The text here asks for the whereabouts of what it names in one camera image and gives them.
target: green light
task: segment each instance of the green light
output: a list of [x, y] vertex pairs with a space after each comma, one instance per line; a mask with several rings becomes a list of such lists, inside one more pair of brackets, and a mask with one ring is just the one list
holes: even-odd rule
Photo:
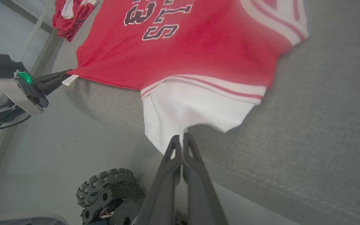
[[24, 78], [24, 79], [27, 81], [27, 83], [29, 83], [29, 84], [32, 84], [32, 83], [33, 83], [33, 78], [32, 78], [32, 76], [31, 76], [29, 73], [26, 73], [26, 72], [18, 72], [16, 76], [17, 76], [17, 77], [22, 77], [22, 78]]

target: white clothing tag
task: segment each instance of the white clothing tag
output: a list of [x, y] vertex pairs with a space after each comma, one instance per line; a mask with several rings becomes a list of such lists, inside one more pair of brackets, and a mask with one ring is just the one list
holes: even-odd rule
[[62, 81], [62, 84], [69, 86], [78, 77], [79, 77], [79, 75], [73, 74], [70, 77], [66, 78], [66, 80]]

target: basketball jersey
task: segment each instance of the basketball jersey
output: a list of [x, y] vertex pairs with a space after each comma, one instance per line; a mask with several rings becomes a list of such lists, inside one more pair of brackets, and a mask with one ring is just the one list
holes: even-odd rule
[[164, 152], [194, 124], [241, 124], [278, 57], [308, 36], [303, 0], [105, 0], [69, 73], [140, 90], [146, 134]]

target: black cable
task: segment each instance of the black cable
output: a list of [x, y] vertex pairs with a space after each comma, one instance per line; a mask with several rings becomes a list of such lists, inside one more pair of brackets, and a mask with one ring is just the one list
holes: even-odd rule
[[21, 123], [23, 123], [24, 121], [28, 120], [30, 117], [31, 117], [31, 115], [28, 116], [26, 119], [24, 119], [24, 120], [22, 120], [22, 121], [20, 121], [20, 122], [17, 122], [16, 124], [12, 124], [12, 125], [5, 126], [5, 127], [0, 127], [0, 130], [5, 129], [5, 128], [9, 128], [9, 127], [16, 126], [17, 124], [21, 124]]

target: gray fabric surface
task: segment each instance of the gray fabric surface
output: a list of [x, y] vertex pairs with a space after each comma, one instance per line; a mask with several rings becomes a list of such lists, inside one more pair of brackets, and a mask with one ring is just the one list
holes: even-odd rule
[[[281, 58], [262, 104], [225, 134], [190, 131], [223, 187], [302, 225], [360, 225], [360, 1], [305, 3], [311, 37]], [[77, 66], [100, 6], [54, 72]], [[143, 133], [139, 92], [82, 79], [67, 92], [89, 116]]]

